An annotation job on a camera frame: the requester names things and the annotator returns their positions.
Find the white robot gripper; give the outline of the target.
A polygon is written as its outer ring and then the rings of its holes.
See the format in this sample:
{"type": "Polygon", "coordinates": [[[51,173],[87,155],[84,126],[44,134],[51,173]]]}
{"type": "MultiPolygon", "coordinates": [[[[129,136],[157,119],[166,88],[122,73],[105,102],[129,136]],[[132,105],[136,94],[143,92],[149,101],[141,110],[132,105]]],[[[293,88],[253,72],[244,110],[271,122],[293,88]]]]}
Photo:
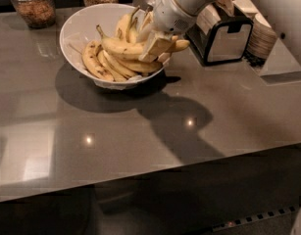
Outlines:
{"type": "Polygon", "coordinates": [[[146,14],[136,38],[136,42],[148,38],[138,60],[145,63],[155,61],[177,41],[177,36],[171,33],[188,31],[195,23],[196,14],[196,0],[155,0],[154,11],[146,14]],[[160,31],[152,30],[153,15],[154,25],[160,31]]]}

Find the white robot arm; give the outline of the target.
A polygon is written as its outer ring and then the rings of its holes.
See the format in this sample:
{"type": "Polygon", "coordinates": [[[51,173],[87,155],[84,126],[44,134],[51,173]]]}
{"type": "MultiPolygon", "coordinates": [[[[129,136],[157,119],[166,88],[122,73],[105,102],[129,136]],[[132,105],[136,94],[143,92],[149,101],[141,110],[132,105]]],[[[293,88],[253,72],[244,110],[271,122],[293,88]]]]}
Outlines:
{"type": "MultiPolygon", "coordinates": [[[[183,34],[195,23],[198,14],[217,0],[133,0],[135,5],[150,5],[154,11],[152,27],[183,34]]],[[[251,0],[268,18],[283,43],[301,65],[301,0],[251,0]]]]}

